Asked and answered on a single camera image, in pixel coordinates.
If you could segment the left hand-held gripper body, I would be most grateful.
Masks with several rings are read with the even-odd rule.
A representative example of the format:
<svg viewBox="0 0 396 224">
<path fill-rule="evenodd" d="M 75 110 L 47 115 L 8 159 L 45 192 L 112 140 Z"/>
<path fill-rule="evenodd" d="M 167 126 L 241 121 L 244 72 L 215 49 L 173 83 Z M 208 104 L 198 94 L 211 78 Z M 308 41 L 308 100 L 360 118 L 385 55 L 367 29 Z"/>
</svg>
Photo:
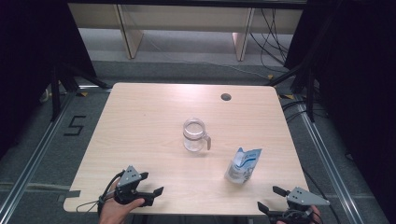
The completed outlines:
<svg viewBox="0 0 396 224">
<path fill-rule="evenodd" d="M 136 199 L 144 199 L 143 206 L 152 206 L 154 197 L 149 197 L 148 192 L 139 192 L 137 187 L 142 181 L 136 169 L 130 165 L 121 175 L 114 192 L 117 203 L 128 204 Z"/>
</svg>

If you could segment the clear glass jar with handle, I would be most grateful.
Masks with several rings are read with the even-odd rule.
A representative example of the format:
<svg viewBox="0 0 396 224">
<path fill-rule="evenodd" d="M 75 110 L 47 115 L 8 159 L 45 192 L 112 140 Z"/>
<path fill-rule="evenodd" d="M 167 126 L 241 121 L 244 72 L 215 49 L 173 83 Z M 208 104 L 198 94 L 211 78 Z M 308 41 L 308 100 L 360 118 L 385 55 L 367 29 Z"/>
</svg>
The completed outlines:
<svg viewBox="0 0 396 224">
<path fill-rule="evenodd" d="M 187 119 L 183 124 L 183 136 L 184 148 L 188 151 L 198 152 L 204 147 L 211 149 L 211 137 L 200 119 Z"/>
</svg>

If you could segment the person's left hand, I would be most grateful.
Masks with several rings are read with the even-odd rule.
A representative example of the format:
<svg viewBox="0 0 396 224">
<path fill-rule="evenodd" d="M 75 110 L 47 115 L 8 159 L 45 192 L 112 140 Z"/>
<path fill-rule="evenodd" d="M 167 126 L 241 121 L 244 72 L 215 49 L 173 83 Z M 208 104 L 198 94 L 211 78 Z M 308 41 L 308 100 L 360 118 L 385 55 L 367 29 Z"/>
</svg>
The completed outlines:
<svg viewBox="0 0 396 224">
<path fill-rule="evenodd" d="M 120 204 L 112 197 L 106 196 L 98 224 L 124 224 L 130 212 L 141 206 L 144 202 L 144 199 L 136 199 L 128 204 Z"/>
</svg>

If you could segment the person's right hand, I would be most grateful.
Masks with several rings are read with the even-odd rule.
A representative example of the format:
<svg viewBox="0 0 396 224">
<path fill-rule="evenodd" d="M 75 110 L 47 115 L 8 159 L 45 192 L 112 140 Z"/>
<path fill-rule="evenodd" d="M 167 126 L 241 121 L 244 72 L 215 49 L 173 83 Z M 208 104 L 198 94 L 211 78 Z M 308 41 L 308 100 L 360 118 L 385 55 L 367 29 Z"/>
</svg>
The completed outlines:
<svg viewBox="0 0 396 224">
<path fill-rule="evenodd" d="M 314 205 L 310 209 L 312 210 L 310 224 L 322 224 L 319 210 Z"/>
</svg>

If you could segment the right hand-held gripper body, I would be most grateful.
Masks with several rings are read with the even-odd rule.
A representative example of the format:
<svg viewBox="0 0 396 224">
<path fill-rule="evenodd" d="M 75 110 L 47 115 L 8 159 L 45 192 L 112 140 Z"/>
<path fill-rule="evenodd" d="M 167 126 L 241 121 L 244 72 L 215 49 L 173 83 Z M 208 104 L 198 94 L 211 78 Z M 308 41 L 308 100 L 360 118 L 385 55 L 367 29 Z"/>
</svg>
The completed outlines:
<svg viewBox="0 0 396 224">
<path fill-rule="evenodd" d="M 330 202 L 310 191 L 295 187 L 289 190 L 290 194 L 286 199 L 288 208 L 286 211 L 269 211 L 268 217 L 271 224 L 278 221 L 284 224 L 310 224 L 312 205 L 329 205 Z"/>
</svg>

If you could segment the black curtain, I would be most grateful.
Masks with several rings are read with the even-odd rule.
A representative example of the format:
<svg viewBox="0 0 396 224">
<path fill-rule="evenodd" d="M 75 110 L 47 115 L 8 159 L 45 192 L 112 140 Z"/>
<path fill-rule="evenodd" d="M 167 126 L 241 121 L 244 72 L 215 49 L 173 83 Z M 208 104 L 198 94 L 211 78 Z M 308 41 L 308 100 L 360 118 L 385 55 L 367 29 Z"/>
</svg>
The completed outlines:
<svg viewBox="0 0 396 224">
<path fill-rule="evenodd" d="M 64 64 L 95 75 L 67 1 L 0 0 L 0 158 Z"/>
<path fill-rule="evenodd" d="M 316 79 L 389 224 L 396 224 L 396 0 L 344 0 Z"/>
</svg>

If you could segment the metal floor rail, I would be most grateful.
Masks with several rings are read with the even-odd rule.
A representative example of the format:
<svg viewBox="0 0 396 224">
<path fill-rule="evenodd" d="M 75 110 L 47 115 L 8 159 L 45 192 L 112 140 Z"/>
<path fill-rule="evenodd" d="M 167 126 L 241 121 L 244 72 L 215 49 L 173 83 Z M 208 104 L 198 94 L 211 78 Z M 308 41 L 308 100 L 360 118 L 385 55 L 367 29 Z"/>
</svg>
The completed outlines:
<svg viewBox="0 0 396 224">
<path fill-rule="evenodd" d="M 302 117 L 304 125 L 308 130 L 311 139 L 315 145 L 318 155 L 324 165 L 324 168 L 332 182 L 332 186 L 338 196 L 338 199 L 343 206 L 346 216 L 351 224 L 364 224 L 360 211 L 352 198 L 347 185 L 340 176 L 335 164 L 332 160 L 331 154 L 329 153 L 327 147 L 325 146 L 322 137 L 318 131 L 318 128 L 314 121 L 308 117 L 308 110 L 306 105 L 298 105 L 298 109 L 302 112 Z"/>
<path fill-rule="evenodd" d="M 12 217 L 17 205 L 19 204 L 24 191 L 27 188 L 28 183 L 32 179 L 38 165 L 42 161 L 46 154 L 53 137 L 58 131 L 60 124 L 64 119 L 64 114 L 75 97 L 74 93 L 67 93 L 64 97 L 64 101 L 61 103 L 61 109 L 59 114 L 49 123 L 43 137 L 35 147 L 31 158 L 25 165 L 17 181 L 12 185 L 12 188 L 6 197 L 5 201 L 0 207 L 0 224 L 7 224 Z"/>
</svg>

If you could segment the black metal stand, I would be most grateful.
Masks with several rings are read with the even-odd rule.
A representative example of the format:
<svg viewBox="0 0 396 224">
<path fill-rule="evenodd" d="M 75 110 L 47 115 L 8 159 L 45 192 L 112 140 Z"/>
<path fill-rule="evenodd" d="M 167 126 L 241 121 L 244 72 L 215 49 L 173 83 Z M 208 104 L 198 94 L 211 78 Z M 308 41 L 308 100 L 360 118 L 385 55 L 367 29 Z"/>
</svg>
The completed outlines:
<svg viewBox="0 0 396 224">
<path fill-rule="evenodd" d="M 84 72 L 69 63 L 55 64 L 51 70 L 50 80 L 52 93 L 52 121 L 55 121 L 61 114 L 60 85 L 63 85 L 67 92 L 77 92 L 80 90 L 80 86 L 77 84 L 75 77 L 82 77 L 104 90 L 110 90 L 112 88 L 111 85 L 99 80 L 95 72 Z"/>
<path fill-rule="evenodd" d="M 286 79 L 294 77 L 294 80 L 290 86 L 290 90 L 293 93 L 301 93 L 303 89 L 306 89 L 306 103 L 305 108 L 307 109 L 307 116 L 309 117 L 311 122 L 314 122 L 314 112 L 313 112 L 313 104 L 314 104 L 314 82 L 315 77 L 312 72 L 312 69 L 309 65 L 305 65 L 301 63 L 289 72 L 283 74 L 280 77 L 272 79 L 268 86 L 274 87 L 275 85 L 285 81 Z"/>
</svg>

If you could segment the blue and white pouch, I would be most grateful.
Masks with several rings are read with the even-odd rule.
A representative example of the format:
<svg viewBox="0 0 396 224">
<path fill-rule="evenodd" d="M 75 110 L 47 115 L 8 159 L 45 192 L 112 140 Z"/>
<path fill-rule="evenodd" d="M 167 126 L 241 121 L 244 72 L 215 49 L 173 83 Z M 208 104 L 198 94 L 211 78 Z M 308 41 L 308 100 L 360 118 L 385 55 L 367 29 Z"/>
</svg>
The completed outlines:
<svg viewBox="0 0 396 224">
<path fill-rule="evenodd" d="M 246 183 L 251 178 L 261 154 L 261 148 L 248 151 L 245 151 L 241 147 L 238 148 L 233 159 L 229 163 L 224 177 L 235 184 Z"/>
</svg>

